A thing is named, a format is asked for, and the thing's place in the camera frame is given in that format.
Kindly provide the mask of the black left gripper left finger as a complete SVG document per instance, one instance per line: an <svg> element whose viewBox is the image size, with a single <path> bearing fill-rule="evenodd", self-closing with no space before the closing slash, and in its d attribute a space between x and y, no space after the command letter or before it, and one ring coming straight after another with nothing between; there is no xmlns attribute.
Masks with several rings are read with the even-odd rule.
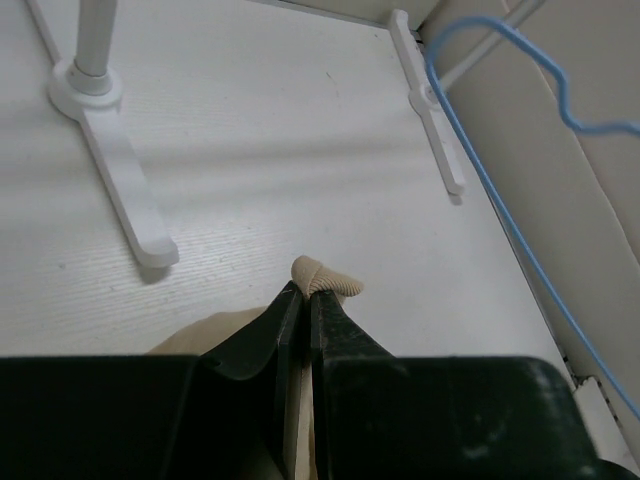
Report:
<svg viewBox="0 0 640 480"><path fill-rule="evenodd" d="M285 479L295 476L303 361L303 295L288 282L255 320L201 357L221 406L222 439L261 441Z"/></svg>

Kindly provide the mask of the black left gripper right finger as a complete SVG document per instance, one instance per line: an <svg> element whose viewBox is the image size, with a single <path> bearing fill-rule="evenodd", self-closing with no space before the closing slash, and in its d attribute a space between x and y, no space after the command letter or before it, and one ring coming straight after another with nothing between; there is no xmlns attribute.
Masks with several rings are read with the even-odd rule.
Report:
<svg viewBox="0 0 640 480"><path fill-rule="evenodd" d="M309 319L313 387L313 453L317 478L329 479L328 406L324 374L327 362L338 357L392 357L392 354L345 313L337 294L333 291L320 291L311 295Z"/></svg>

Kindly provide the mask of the beige t shirt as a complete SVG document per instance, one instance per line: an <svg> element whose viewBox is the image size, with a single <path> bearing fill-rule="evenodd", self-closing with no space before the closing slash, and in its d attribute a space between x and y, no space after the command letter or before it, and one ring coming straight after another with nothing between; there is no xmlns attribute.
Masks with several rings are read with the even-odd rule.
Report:
<svg viewBox="0 0 640 480"><path fill-rule="evenodd" d="M360 294L363 284L324 266L308 256L296 258L291 266L291 279L305 299L320 291L332 291L338 302ZM150 355L202 355L230 338L242 327L264 313L264 306L234 312L217 312L193 322L167 337L148 351ZM295 470L298 480L317 477L314 450L314 414L311 362L302 364L299 393L301 394L296 430Z"/></svg>

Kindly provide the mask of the blue wire hanger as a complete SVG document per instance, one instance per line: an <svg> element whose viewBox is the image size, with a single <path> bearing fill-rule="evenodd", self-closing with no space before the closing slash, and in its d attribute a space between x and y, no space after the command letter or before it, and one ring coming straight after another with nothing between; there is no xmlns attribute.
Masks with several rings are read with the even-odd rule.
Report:
<svg viewBox="0 0 640 480"><path fill-rule="evenodd" d="M639 5L548 1L444 83L485 172L543 270L536 285L576 371L639 422Z"/></svg>

